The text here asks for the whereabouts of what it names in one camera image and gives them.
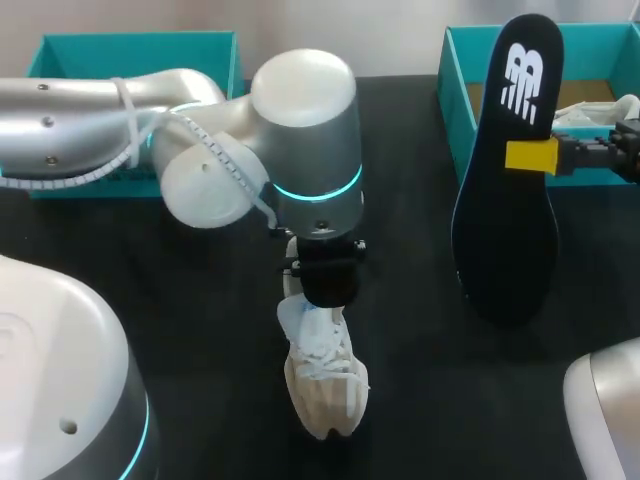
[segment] screw hole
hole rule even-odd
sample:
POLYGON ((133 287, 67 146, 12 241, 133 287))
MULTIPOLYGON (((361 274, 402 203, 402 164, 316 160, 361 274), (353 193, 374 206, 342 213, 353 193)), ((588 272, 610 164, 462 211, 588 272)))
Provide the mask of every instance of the screw hole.
POLYGON ((60 419, 60 430, 67 435, 75 435, 78 432, 78 424, 68 418, 60 419))

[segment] yellow clip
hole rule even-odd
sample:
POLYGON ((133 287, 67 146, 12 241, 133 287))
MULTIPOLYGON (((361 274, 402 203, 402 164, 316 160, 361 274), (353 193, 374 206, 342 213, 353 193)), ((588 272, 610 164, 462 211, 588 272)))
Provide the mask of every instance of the yellow clip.
POLYGON ((558 139, 509 141, 504 166, 516 170, 533 170, 556 174, 558 167, 558 139))

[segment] white robotic arm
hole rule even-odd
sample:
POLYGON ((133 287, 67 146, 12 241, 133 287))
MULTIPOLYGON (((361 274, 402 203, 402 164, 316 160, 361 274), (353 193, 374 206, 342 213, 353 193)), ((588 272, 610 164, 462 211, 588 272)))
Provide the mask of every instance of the white robotic arm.
POLYGON ((256 73, 251 93, 232 101, 191 70, 3 80, 0 100, 0 186, 89 183, 135 163, 142 145, 141 161, 153 164, 178 220, 216 228, 255 205, 272 230, 298 237, 299 257, 283 268, 300 276, 310 301, 342 306, 355 296, 360 130, 353 73, 334 55, 278 55, 256 73))

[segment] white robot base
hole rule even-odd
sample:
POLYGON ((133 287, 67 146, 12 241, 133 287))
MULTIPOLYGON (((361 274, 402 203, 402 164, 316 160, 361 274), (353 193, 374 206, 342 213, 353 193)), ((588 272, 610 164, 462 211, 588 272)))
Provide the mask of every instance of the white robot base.
POLYGON ((640 478, 640 339, 576 360, 564 402, 587 479, 640 478))
POLYGON ((0 257, 0 306, 0 480, 157 478, 155 417, 107 303, 0 257))

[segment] white wall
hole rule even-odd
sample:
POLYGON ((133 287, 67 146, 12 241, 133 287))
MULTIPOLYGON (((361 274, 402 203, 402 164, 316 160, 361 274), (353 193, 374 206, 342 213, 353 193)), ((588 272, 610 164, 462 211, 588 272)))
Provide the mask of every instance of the white wall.
POLYGON ((357 75, 435 73, 447 25, 526 13, 559 22, 626 21, 633 0, 209 0, 209 28, 239 33, 248 74, 276 53, 321 48, 357 75))
POLYGON ((44 33, 203 29, 197 1, 0 0, 0 76, 24 75, 44 33))
POLYGON ((247 75, 297 47, 343 57, 357 75, 435 73, 447 25, 626 20, 633 0, 2 0, 0 75, 20 76, 43 33, 231 29, 247 75))

